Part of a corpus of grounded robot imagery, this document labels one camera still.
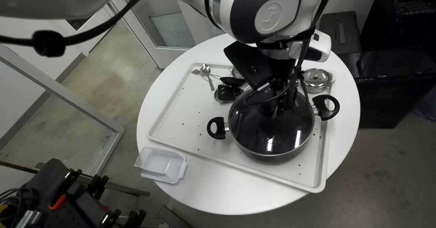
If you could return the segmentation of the glass partition with metal frame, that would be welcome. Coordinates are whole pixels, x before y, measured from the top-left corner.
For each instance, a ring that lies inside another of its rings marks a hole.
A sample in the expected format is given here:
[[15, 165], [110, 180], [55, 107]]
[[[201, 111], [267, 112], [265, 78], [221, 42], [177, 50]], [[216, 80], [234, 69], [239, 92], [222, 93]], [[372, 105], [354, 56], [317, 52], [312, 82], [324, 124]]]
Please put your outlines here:
[[0, 161], [99, 174], [125, 128], [0, 44]]

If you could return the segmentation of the small steel pot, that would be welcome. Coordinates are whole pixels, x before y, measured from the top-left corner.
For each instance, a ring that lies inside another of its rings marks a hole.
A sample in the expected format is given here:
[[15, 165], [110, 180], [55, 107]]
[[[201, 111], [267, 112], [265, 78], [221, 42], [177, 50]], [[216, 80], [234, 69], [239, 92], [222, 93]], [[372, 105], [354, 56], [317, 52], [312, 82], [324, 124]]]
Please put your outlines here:
[[335, 82], [331, 72], [318, 68], [307, 69], [302, 76], [308, 93], [321, 93], [330, 89]]

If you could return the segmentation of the clear plastic container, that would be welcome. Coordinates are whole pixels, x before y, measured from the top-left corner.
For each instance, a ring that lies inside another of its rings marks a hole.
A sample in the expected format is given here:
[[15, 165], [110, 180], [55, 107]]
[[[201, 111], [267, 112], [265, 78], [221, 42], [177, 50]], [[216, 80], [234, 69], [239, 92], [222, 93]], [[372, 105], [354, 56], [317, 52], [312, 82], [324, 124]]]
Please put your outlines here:
[[184, 156], [173, 151], [144, 147], [134, 166], [142, 177], [176, 184], [184, 177], [187, 160]]

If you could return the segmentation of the steel pot lid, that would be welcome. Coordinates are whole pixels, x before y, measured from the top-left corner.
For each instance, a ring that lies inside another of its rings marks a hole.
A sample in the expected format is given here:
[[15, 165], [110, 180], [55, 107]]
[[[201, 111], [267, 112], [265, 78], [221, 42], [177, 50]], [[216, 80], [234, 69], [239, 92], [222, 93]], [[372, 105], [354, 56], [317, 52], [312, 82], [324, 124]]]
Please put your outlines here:
[[328, 85], [332, 81], [330, 73], [323, 69], [307, 69], [303, 72], [303, 80], [306, 85], [312, 87], [321, 87]]

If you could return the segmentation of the black chair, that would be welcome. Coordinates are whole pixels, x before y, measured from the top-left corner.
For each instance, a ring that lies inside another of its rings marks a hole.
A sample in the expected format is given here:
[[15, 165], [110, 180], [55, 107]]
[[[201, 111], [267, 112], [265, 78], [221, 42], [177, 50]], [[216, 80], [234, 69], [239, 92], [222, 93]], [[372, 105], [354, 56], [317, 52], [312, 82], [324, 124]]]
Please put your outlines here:
[[324, 14], [320, 19], [319, 30], [330, 36], [331, 49], [335, 54], [354, 54], [361, 51], [356, 12]]

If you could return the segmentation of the white door with window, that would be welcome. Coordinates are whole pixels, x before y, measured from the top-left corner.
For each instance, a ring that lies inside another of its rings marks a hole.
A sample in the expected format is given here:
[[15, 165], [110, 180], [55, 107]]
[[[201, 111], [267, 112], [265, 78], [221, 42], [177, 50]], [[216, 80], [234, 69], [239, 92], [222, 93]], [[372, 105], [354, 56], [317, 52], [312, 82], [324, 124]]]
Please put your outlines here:
[[224, 34], [177, 0], [140, 0], [122, 20], [161, 69], [190, 48]]

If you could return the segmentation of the black cabinet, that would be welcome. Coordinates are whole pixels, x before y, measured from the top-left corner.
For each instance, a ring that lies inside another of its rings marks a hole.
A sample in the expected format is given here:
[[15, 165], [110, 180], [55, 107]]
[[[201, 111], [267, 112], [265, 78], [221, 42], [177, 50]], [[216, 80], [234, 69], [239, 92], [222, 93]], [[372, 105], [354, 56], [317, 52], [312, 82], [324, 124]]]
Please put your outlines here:
[[436, 0], [374, 0], [361, 32], [364, 51], [421, 47], [436, 56]]

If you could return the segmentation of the black storage bin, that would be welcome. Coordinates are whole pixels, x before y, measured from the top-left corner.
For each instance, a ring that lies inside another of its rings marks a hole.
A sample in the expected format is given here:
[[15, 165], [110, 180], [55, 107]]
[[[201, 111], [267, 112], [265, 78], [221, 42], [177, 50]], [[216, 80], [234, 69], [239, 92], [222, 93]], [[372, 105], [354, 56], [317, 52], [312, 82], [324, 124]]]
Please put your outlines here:
[[419, 48], [363, 51], [354, 64], [362, 129], [395, 128], [436, 85], [436, 60]]

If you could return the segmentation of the black pot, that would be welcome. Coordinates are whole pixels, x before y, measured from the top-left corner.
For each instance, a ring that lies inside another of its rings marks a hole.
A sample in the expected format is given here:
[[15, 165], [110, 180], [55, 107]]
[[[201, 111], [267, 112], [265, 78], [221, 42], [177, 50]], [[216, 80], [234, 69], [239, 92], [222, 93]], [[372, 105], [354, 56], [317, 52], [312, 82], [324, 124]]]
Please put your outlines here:
[[327, 121], [340, 110], [339, 101], [328, 94], [308, 98], [298, 92], [296, 114], [279, 115], [279, 101], [247, 105], [252, 89], [243, 92], [231, 105], [228, 118], [214, 117], [206, 130], [214, 139], [226, 139], [230, 133], [247, 156], [264, 163], [282, 163], [297, 156], [312, 135], [315, 119]]

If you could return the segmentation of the white tray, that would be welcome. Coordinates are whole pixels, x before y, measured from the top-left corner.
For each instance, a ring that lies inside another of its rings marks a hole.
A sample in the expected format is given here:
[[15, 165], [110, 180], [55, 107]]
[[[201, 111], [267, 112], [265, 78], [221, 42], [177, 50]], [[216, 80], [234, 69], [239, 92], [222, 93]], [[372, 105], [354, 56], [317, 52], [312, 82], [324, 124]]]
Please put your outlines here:
[[202, 68], [194, 62], [185, 71], [162, 112], [148, 133], [148, 138], [182, 151], [185, 155], [206, 158], [222, 165], [312, 193], [326, 185], [328, 127], [314, 115], [314, 126], [304, 140], [302, 130], [295, 135], [302, 140], [302, 151], [281, 163], [263, 163], [246, 155], [235, 138], [218, 140], [208, 135], [206, 125], [214, 117], [227, 122], [231, 103], [215, 100], [207, 79], [193, 73]]

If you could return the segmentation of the black kitchen utensil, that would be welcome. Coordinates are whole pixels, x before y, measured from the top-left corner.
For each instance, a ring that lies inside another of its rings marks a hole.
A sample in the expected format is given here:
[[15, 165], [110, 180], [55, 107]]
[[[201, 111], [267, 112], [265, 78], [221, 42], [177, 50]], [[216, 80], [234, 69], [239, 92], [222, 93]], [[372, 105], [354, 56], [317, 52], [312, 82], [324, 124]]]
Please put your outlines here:
[[220, 81], [223, 82], [224, 85], [230, 87], [241, 87], [246, 83], [246, 81], [243, 78], [235, 78], [232, 76], [220, 77]]

